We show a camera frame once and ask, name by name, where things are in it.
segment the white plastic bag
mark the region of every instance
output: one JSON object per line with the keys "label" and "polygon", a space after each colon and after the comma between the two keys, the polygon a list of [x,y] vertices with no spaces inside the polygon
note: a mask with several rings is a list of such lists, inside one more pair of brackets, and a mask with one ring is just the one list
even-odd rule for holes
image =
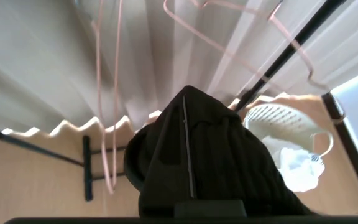
{"label": "white plastic bag", "polygon": [[309,152],[292,142],[264,137],[266,145],[280,171],[285,185],[293,192],[306,192],[318,185],[324,171],[324,162],[315,153]]}

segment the black fabric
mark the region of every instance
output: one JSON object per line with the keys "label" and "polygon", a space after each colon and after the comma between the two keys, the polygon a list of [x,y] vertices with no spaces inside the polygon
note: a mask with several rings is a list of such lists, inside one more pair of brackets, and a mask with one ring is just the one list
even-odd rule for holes
{"label": "black fabric", "polygon": [[286,188],[268,150],[240,117],[192,86],[184,87],[156,122],[134,136],[125,169],[140,190],[141,216],[172,216],[175,204],[187,200],[228,199],[241,199],[250,217],[313,214]]}

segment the floor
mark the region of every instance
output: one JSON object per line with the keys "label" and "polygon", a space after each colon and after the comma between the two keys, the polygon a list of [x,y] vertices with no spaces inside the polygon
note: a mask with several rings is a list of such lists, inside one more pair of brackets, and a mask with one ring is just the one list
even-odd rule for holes
{"label": "floor", "polygon": [[[254,105],[270,100],[262,98]],[[318,187],[297,194],[299,198],[322,214],[358,215],[358,179],[320,98],[288,96],[277,98],[274,102],[304,111],[335,135],[334,149],[324,157],[326,170]],[[60,131],[54,136],[41,132],[32,136],[12,135],[81,160],[81,138],[85,134],[91,137],[92,148],[99,148],[97,121],[81,128],[62,123]],[[123,122],[117,128],[117,145],[126,145],[133,135],[130,123]],[[111,133],[108,133],[107,139],[112,139]],[[316,152],[323,152],[327,145],[328,140],[324,136],[316,138]],[[122,171],[122,157],[120,152],[119,172]],[[93,170],[94,174],[101,174],[100,157],[93,157]],[[108,195],[104,180],[94,182],[93,189],[93,201],[85,202],[82,168],[0,142],[0,223],[14,217],[138,216],[139,193],[125,177],[118,178],[116,193],[112,196]]]}

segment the basket handle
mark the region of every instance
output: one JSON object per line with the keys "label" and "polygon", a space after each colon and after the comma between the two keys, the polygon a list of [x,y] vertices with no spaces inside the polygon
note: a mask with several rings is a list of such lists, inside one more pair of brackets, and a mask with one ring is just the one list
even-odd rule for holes
{"label": "basket handle", "polygon": [[327,134],[327,136],[329,138],[329,146],[328,146],[327,150],[324,153],[322,153],[322,155],[320,155],[320,157],[323,157],[333,149],[333,147],[334,147],[334,136],[329,131],[325,131],[325,130],[321,131],[320,133],[321,134]]}

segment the black clothes rack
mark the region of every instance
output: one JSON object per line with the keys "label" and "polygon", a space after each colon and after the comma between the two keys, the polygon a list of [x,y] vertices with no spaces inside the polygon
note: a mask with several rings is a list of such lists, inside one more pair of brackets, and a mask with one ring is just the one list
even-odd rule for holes
{"label": "black clothes rack", "polygon": [[[42,147],[36,146],[29,142],[23,141],[21,139],[17,139],[15,137],[5,135],[0,131],[0,141],[7,142],[9,144],[19,146],[23,149],[30,150],[32,152],[36,152],[39,154],[43,154],[48,157],[52,157],[55,159],[60,159],[62,161],[71,163],[78,167],[81,167],[84,170],[84,191],[85,191],[85,200],[87,202],[92,201],[93,199],[93,190],[92,190],[92,183],[95,180],[103,180],[103,175],[93,176],[91,170],[91,157],[92,155],[100,154],[101,150],[91,150],[91,138],[89,136],[83,136],[82,143],[83,143],[83,162],[77,161],[75,159],[71,159],[67,156],[63,156],[56,152],[52,152],[48,149],[44,149]],[[118,147],[117,151],[124,150],[126,146]],[[112,152],[112,149],[106,149],[107,152]],[[124,173],[118,173],[117,176],[123,176]]]}
{"label": "black clothes rack", "polygon": [[[326,2],[320,7],[316,14],[309,20],[309,22],[302,28],[299,34],[295,37],[295,40],[302,46],[311,37],[314,32],[324,23],[327,18],[346,0],[326,0]],[[278,56],[276,61],[267,69],[264,73],[264,77],[272,78],[283,65],[296,53],[296,49],[289,44],[285,50]],[[259,79],[258,82],[248,91],[246,91],[241,97],[240,102],[234,109],[235,112],[240,111],[249,103],[251,103],[258,92],[266,85],[266,82]]]}

